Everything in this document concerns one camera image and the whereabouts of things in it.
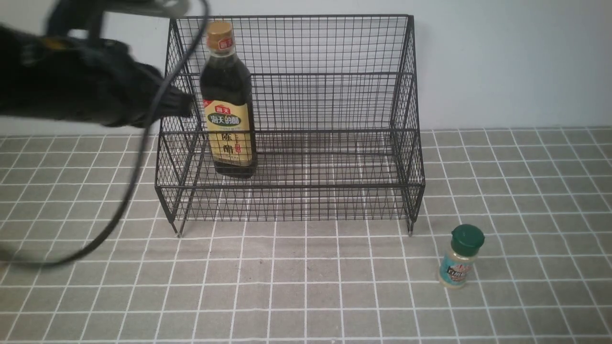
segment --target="power cord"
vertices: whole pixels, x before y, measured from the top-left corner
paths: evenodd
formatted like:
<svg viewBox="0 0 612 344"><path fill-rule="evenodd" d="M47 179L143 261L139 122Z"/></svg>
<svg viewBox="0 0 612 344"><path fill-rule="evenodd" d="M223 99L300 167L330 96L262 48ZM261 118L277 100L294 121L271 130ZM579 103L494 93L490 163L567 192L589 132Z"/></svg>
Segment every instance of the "power cord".
<svg viewBox="0 0 612 344"><path fill-rule="evenodd" d="M95 249L100 247L100 245L102 245L102 243L106 239L108 239L110 234L117 228L117 225L121 221L121 218L123 218L123 215L125 214L125 210L127 209L127 206L130 204L130 201L132 200L132 196L134 195L134 191L136 190L137 179L138 179L138 176L140 175L140 172L142 170L143 163L144 163L144 151L146 147L148 147L151 126L153 125L153 119L155 118L155 113L157 112L159 108L162 97L164 93L166 93L167 89L170 87L174 79L176 79L176 77L179 75L179 73L181 72L181 69L187 64L187 61L197 49L198 45L202 41L202 38L204 37L204 33L206 32L206 26L208 25L208 19L209 19L209 6L206 0L200 0L200 1L202 2L202 5L204 6L204 17L200 24L200 28L197 34L193 37L193 41L191 45L189 46L189 48L187 49L187 51L185 52L185 54L179 61L178 65L164 79L161 87L159 88L155 97L153 98L153 102L151 103L151 108L144 122L144 130L143 130L143 134L140 140L140 148L138 150L138 157L136 158L136 164L134 165L134 169L132 171L132 177L130 178L130 184L128 185L127 190L125 191L121 204L117 208L117 211L115 211L113 218L110 220L110 222L108 222L104 230L102 230L102 232L100 232L100 234L98 234L98 236L94 240L92 240L90 243L85 245L85 247L83 247L79 251L69 256L66 256L64 258L55 260L55 261L36 261L26 256L19 255L17 254L17 252L12 252L7 247L1 246L1 245L0 245L0 261L5 262L8 265L22 267L25 269L32 269L32 270L52 269L54 267L60 267L63 265L70 264L74 261L80 260L84 258L85 256L87 256L88 254L90 254L91 252L93 252Z"/></svg>

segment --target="wire basket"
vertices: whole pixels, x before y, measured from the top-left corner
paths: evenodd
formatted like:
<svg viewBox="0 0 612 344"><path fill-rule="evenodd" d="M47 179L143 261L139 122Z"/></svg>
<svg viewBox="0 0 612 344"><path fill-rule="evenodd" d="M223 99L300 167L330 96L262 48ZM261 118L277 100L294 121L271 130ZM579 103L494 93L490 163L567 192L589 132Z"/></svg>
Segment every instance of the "wire basket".
<svg viewBox="0 0 612 344"><path fill-rule="evenodd" d="M166 72L200 20L171 20ZM155 189L174 231L187 220L406 219L411 234L425 190L414 17L214 20L232 22L252 73L258 167L250 179L215 172L202 44L175 81L199 105L190 118L165 118L158 140Z"/></svg>

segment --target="jar label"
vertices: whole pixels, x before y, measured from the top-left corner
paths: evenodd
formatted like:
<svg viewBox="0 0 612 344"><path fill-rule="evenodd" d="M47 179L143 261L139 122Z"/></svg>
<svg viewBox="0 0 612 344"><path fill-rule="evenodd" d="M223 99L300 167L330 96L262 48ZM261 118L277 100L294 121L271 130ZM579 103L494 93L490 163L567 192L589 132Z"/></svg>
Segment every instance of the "jar label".
<svg viewBox="0 0 612 344"><path fill-rule="evenodd" d="M215 161L236 166L253 163L251 134L244 133L250 130L247 104L204 100L204 117L208 130L217 132L208 135Z"/></svg>
<svg viewBox="0 0 612 344"><path fill-rule="evenodd" d="M462 285L473 265L473 261L458 263L451 260L448 255L444 255L442 265L440 265L440 276L450 285Z"/></svg>

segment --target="green cap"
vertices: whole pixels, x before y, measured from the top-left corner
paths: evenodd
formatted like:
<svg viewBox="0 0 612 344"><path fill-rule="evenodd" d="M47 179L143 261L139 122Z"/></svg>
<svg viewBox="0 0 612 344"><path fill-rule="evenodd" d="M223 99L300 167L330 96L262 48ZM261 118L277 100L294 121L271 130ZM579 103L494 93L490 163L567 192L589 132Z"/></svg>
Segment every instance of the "green cap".
<svg viewBox="0 0 612 344"><path fill-rule="evenodd" d="M472 225L459 225L453 231L453 239L450 247L457 254L472 257L478 254L478 250L485 243L485 235L482 231Z"/></svg>

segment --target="tiled floor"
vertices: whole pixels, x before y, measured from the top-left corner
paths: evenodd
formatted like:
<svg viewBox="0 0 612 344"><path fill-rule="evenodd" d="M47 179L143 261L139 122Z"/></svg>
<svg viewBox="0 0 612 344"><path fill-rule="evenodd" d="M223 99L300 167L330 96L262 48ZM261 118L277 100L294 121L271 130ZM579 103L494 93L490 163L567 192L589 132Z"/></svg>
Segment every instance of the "tiled floor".
<svg viewBox="0 0 612 344"><path fill-rule="evenodd" d="M148 161L126 221L73 266L0 267L7 343L611 343L612 128L423 132L414 237L395 220L193 222L173 237ZM117 206L135 137L0 138L0 241L52 258ZM460 222L487 240L436 281Z"/></svg>

